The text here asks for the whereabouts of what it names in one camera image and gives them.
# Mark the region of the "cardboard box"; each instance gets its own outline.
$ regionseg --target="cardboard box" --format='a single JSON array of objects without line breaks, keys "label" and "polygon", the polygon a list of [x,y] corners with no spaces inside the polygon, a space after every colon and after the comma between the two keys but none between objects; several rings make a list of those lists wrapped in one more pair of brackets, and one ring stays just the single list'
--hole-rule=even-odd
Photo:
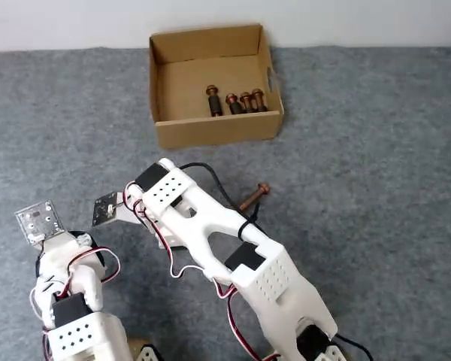
[{"label": "cardboard box", "polygon": [[[224,115],[211,117],[205,90],[219,88]],[[226,95],[264,92],[267,112],[230,113]],[[273,138],[284,109],[268,39],[259,24],[150,37],[150,107],[163,148]]]}]

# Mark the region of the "black cable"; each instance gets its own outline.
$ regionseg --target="black cable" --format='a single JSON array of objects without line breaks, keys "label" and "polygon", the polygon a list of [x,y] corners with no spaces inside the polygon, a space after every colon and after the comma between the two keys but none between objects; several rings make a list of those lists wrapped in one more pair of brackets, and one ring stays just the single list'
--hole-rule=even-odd
[{"label": "black cable", "polygon": [[351,344],[352,346],[357,347],[358,349],[362,350],[368,357],[369,361],[374,361],[373,355],[371,355],[371,352],[369,352],[369,350],[366,347],[362,346],[361,344],[359,344],[353,340],[348,339],[347,337],[339,335],[338,333],[336,333],[335,337],[339,338],[341,341],[344,341],[344,342]]},{"label": "black cable", "polygon": [[40,259],[44,255],[44,241],[41,242],[41,250],[37,256],[37,260],[35,261],[35,277],[38,278],[40,276]]},{"label": "black cable", "polygon": [[210,175],[212,176],[212,178],[214,179],[214,181],[216,182],[217,188],[219,188],[219,191],[221,192],[222,196],[225,198],[225,200],[229,203],[229,205],[234,208],[235,211],[237,211],[242,217],[244,217],[247,221],[245,223],[245,226],[247,226],[247,224],[253,224],[254,226],[257,227],[257,229],[259,231],[261,231],[262,233],[266,234],[264,232],[264,229],[262,229],[254,219],[252,219],[251,217],[247,216],[247,214],[245,214],[235,203],[234,201],[232,201],[231,197],[229,197],[229,195],[227,194],[226,190],[224,189],[224,186],[222,185],[222,183],[219,180],[219,177],[217,177],[216,172],[213,170],[213,168],[208,165],[207,163],[203,163],[203,162],[192,162],[192,163],[187,163],[184,165],[181,165],[179,168],[184,170],[187,168],[191,168],[191,167],[202,167],[207,169],[207,171],[210,173]]},{"label": "black cable", "polygon": [[256,206],[254,207],[254,212],[252,213],[252,215],[250,216],[249,220],[246,220],[242,226],[239,228],[238,230],[238,238],[240,240],[243,241],[242,239],[242,231],[244,230],[244,228],[247,227],[248,224],[251,224],[252,222],[256,222],[257,221],[257,215],[259,213],[259,207],[261,206],[260,203],[257,203]]}]

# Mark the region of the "bolt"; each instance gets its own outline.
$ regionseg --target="bolt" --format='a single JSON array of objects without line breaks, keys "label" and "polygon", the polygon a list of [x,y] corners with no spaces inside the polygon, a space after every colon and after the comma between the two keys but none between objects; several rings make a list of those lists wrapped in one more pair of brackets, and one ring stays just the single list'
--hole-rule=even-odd
[{"label": "bolt", "polygon": [[88,233],[77,236],[77,244],[79,246],[90,246],[92,245],[92,237]]},{"label": "bolt", "polygon": [[238,96],[235,94],[230,93],[225,96],[225,102],[229,105],[232,114],[242,114],[244,112],[241,103],[238,102]]},{"label": "bolt", "polygon": [[248,209],[248,207],[251,206],[251,204],[257,202],[262,195],[268,194],[271,191],[271,188],[267,183],[259,183],[257,185],[257,191],[255,191],[253,194],[251,194],[239,207],[241,211],[245,211]]},{"label": "bolt", "polygon": [[205,90],[205,93],[209,96],[209,109],[212,117],[219,117],[222,115],[222,106],[220,104],[219,96],[217,95],[218,92],[219,90],[215,85],[210,85]]},{"label": "bolt", "polygon": [[244,103],[244,107],[246,108],[246,113],[255,113],[256,109],[253,108],[252,103],[253,96],[248,92],[244,92],[241,94],[241,102]]},{"label": "bolt", "polygon": [[268,107],[264,105],[264,99],[262,98],[264,93],[259,88],[253,90],[253,96],[256,100],[257,111],[268,111]]}]

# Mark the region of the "wire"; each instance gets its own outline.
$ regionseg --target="wire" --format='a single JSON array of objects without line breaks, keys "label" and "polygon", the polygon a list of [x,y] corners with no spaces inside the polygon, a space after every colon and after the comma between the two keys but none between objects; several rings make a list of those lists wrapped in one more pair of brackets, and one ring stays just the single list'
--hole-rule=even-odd
[{"label": "wire", "polygon": [[237,288],[235,288],[235,286],[231,285],[224,292],[224,291],[222,291],[222,287],[220,286],[219,282],[217,282],[215,279],[212,279],[212,281],[213,281],[214,285],[216,286],[217,297],[219,297],[220,299],[226,299],[227,297],[229,297],[231,295],[231,293],[233,293],[234,291],[237,291]]},{"label": "wire", "polygon": [[35,289],[36,289],[36,288],[37,288],[37,287],[35,286],[35,287],[33,287],[33,288],[30,290],[29,301],[30,301],[30,305],[32,306],[33,313],[35,314],[35,316],[37,316],[37,318],[38,318],[40,321],[42,321],[42,316],[38,313],[38,311],[37,311],[37,306],[35,305],[35,302],[34,302],[34,300],[33,300],[33,296],[35,295]]},{"label": "wire", "polygon": [[[45,288],[43,288],[42,292],[47,291],[47,290],[53,285],[53,283],[56,283],[56,282],[65,286],[65,284],[64,284],[62,281],[59,281],[59,280],[53,280],[53,279],[52,279],[53,277],[54,277],[54,276],[52,276],[51,278],[49,278],[47,281],[44,282],[44,286],[45,286],[45,285],[48,285],[48,286],[46,286]],[[43,320],[43,319],[42,319],[42,316],[41,316],[40,313],[37,311],[37,305],[36,305],[35,300],[34,300],[34,297],[35,297],[35,294],[36,294],[36,293],[37,293],[37,286],[33,287],[33,288],[30,290],[29,301],[30,301],[30,305],[32,306],[33,313],[35,314],[35,316],[37,316],[37,318],[38,318],[40,321],[42,321],[42,320]]]},{"label": "wire", "polygon": [[125,205],[125,207],[126,207],[129,211],[133,211],[133,210],[132,210],[132,208],[130,208],[129,203],[127,202],[127,199],[129,198],[129,195],[127,194],[127,192],[129,191],[129,187],[130,187],[132,184],[135,184],[135,181],[134,181],[134,180],[133,180],[132,182],[128,182],[128,183],[126,184],[126,186],[124,187],[123,192],[122,192],[122,202],[123,202],[123,205]]},{"label": "wire", "polygon": [[107,277],[102,278],[100,281],[103,284],[106,284],[107,282],[112,281],[120,273],[120,269],[122,268],[122,266],[120,265],[120,259],[109,247],[96,247],[96,248],[93,248],[91,250],[86,250],[85,252],[82,252],[81,254],[76,255],[68,263],[68,265],[67,265],[68,279],[65,282],[65,286],[64,286],[62,292],[58,295],[58,297],[60,299],[64,297],[65,293],[67,293],[68,289],[70,288],[70,283],[71,283],[71,279],[72,279],[72,275],[73,275],[73,273],[70,270],[70,267],[72,266],[72,264],[74,262],[78,261],[79,259],[82,259],[84,257],[87,257],[87,256],[91,255],[91,254],[94,254],[94,253],[97,253],[97,252],[102,252],[102,251],[110,253],[115,258],[115,260],[117,261],[117,269],[111,275],[108,275]]},{"label": "wire", "polygon": [[239,328],[235,324],[234,316],[232,315],[231,310],[231,300],[234,298],[234,296],[238,293],[237,289],[234,289],[229,297],[227,298],[227,318],[229,320],[229,325],[231,327],[232,333],[234,333],[234,336],[241,344],[242,348],[251,356],[255,361],[272,361],[280,355],[278,353],[272,353],[271,355],[265,357],[262,359],[255,351],[254,349],[247,343],[246,339],[242,336],[241,331],[239,331]]},{"label": "wire", "polygon": [[[138,209],[137,206],[139,206],[139,204],[141,203],[141,200],[138,200],[134,203],[134,214],[137,217],[137,219],[142,223],[143,226],[147,227],[147,224],[144,222],[144,220],[142,219],[142,216],[140,216],[138,214]],[[169,273],[172,276],[172,278],[181,278],[183,276],[183,273],[186,269],[188,268],[195,268],[198,269],[199,271],[203,272],[204,269],[198,265],[186,265],[185,267],[182,267],[182,269],[179,271],[179,273],[177,273],[176,275],[174,274],[174,254],[172,253],[172,249],[171,247],[168,245],[167,240],[165,240],[165,237],[163,236],[163,234],[160,232],[159,227],[157,227],[156,223],[153,222],[149,216],[147,216],[147,213],[145,212],[145,209],[142,211],[143,217],[145,219],[147,219],[147,221],[149,222],[149,224],[152,226],[154,232],[157,234],[157,236],[159,237],[160,242],[162,243],[162,245],[164,246],[165,250],[167,251],[167,255],[169,260],[171,261],[171,265],[169,267]],[[235,287],[230,286],[225,292],[222,291],[222,287],[219,285],[219,283],[215,280],[212,279],[212,281],[214,282],[214,285],[216,287],[216,293],[217,296],[220,299],[226,299],[227,297],[229,297],[229,295],[235,290]]]},{"label": "wire", "polygon": [[369,352],[369,350],[365,346],[363,346],[360,343],[355,342],[347,337],[339,335],[338,333],[336,333],[335,337],[339,338],[341,341],[346,342],[347,344],[351,344],[352,346],[357,347],[358,349],[362,350],[362,352],[364,352],[366,354],[366,356],[368,357],[369,361],[374,361],[373,355],[371,355],[371,352]]},{"label": "wire", "polygon": [[157,236],[159,237],[162,245],[164,246],[165,250],[167,251],[167,255],[169,260],[171,261],[171,265],[169,267],[169,273],[171,274],[172,278],[181,278],[183,276],[183,273],[186,269],[188,268],[195,268],[198,269],[199,271],[204,271],[204,269],[198,265],[186,265],[185,267],[182,267],[182,269],[179,271],[179,273],[175,274],[174,273],[174,255],[172,253],[172,249],[171,247],[168,245],[168,242],[165,240],[165,237],[162,235],[162,233],[159,230],[159,227],[157,227],[157,225],[155,224],[155,222],[153,222],[149,216],[147,216],[147,214],[145,213],[145,209],[141,212],[143,214],[143,216],[138,214],[138,209],[137,206],[139,206],[139,204],[141,203],[141,200],[135,201],[134,203],[134,214],[137,217],[137,219],[144,225],[147,227],[147,224],[144,222],[144,220],[142,219],[142,217],[146,218],[150,225],[152,226],[154,232],[157,234]]},{"label": "wire", "polygon": [[225,200],[229,203],[229,205],[232,208],[234,208],[234,210],[237,211],[242,217],[244,217],[247,220],[247,223],[253,224],[254,226],[257,227],[257,229],[259,231],[261,231],[262,233],[265,234],[264,229],[262,229],[258,224],[256,224],[254,219],[251,219],[249,216],[247,216],[247,214],[245,214],[238,207],[238,205],[236,205],[234,203],[234,201],[232,201],[231,197],[229,197],[229,195],[227,194],[226,190],[224,189],[224,186],[220,182],[219,177],[217,177],[217,173],[213,170],[213,168],[210,165],[208,165],[207,163],[203,163],[203,162],[192,162],[192,163],[187,163],[187,164],[181,165],[179,168],[184,170],[184,169],[191,168],[191,167],[202,167],[202,168],[207,169],[207,171],[210,173],[210,175],[212,176],[212,178],[216,182],[217,188],[219,188],[219,191],[221,192],[221,194],[225,198]]},{"label": "wire", "polygon": [[51,361],[52,354],[50,352],[50,343],[48,341],[48,335],[44,333],[42,335],[42,350],[44,352],[44,358],[46,361]]}]

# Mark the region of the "red and white wire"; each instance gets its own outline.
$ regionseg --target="red and white wire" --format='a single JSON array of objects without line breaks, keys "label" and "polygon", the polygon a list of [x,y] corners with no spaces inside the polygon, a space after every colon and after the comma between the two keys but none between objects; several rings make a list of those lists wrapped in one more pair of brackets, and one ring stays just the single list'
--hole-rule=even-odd
[{"label": "red and white wire", "polygon": [[165,237],[162,235],[162,233],[160,232],[159,227],[157,227],[157,225],[155,224],[155,222],[153,222],[149,216],[147,216],[147,214],[145,213],[145,209],[142,211],[138,210],[138,206],[142,201],[138,200],[135,201],[134,203],[134,208],[133,208],[133,212],[135,214],[135,216],[140,220],[140,222],[142,224],[144,224],[145,226],[147,226],[144,223],[144,220],[142,220],[142,218],[147,219],[147,221],[150,223],[150,225],[152,226],[154,232],[157,234],[157,236],[159,237],[160,242],[162,243],[162,245],[164,246],[165,250],[167,251],[167,255],[169,260],[171,261],[171,265],[169,267],[169,273],[171,275],[172,278],[181,278],[183,276],[183,273],[185,272],[186,269],[188,268],[195,268],[198,269],[199,271],[203,272],[204,269],[198,265],[186,265],[184,267],[182,267],[182,269],[179,271],[179,273],[175,274],[174,273],[174,254],[172,253],[172,249],[171,247],[168,245],[168,242],[165,240]]},{"label": "red and white wire", "polygon": [[[147,226],[147,224],[144,222],[144,220],[142,218],[145,218],[149,224],[152,226],[154,232],[157,234],[157,236],[159,237],[160,242],[162,243],[162,245],[164,246],[165,250],[167,251],[167,255],[169,260],[171,261],[171,265],[169,267],[169,273],[171,274],[172,278],[181,278],[184,271],[188,268],[195,268],[198,269],[199,271],[203,272],[204,269],[198,265],[186,265],[185,267],[182,267],[182,269],[179,271],[179,273],[177,273],[176,275],[174,274],[174,254],[172,253],[172,249],[171,247],[168,245],[167,240],[165,239],[164,235],[160,232],[159,227],[156,225],[155,222],[153,222],[149,216],[147,216],[145,209],[142,211],[142,215],[140,215],[138,212],[138,206],[142,201],[135,201],[134,203],[134,208],[133,208],[133,212],[135,214],[135,216],[137,217],[137,219],[144,225]],[[229,295],[235,290],[235,287],[229,287],[225,292],[222,291],[221,286],[219,285],[219,283],[216,280],[212,280],[214,282],[214,285],[216,287],[216,293],[217,296],[220,299],[226,299],[227,297],[229,297]]]},{"label": "red and white wire", "polygon": [[234,333],[234,336],[241,344],[242,348],[251,356],[255,361],[272,361],[276,358],[280,357],[278,353],[272,353],[269,356],[262,359],[255,351],[254,349],[247,343],[246,339],[242,336],[241,332],[239,331],[239,328],[235,324],[234,321],[234,315],[232,314],[231,310],[231,300],[234,298],[234,296],[238,293],[237,289],[233,289],[229,297],[227,298],[227,318],[229,320],[229,325],[231,327],[232,333]]},{"label": "red and white wire", "polygon": [[106,284],[109,281],[112,281],[119,273],[122,266],[120,265],[120,259],[119,257],[109,248],[109,247],[97,247],[93,248],[91,250],[86,250],[85,252],[82,252],[81,254],[76,255],[67,265],[67,273],[69,273],[68,280],[65,282],[65,286],[63,287],[62,292],[58,295],[59,298],[62,298],[66,292],[68,292],[68,289],[70,288],[70,283],[73,277],[73,272],[71,272],[70,267],[79,259],[82,259],[84,257],[87,257],[91,254],[98,253],[98,252],[108,252],[110,253],[115,260],[117,261],[117,269],[111,274],[108,275],[105,278],[102,278],[100,281],[103,284]]}]

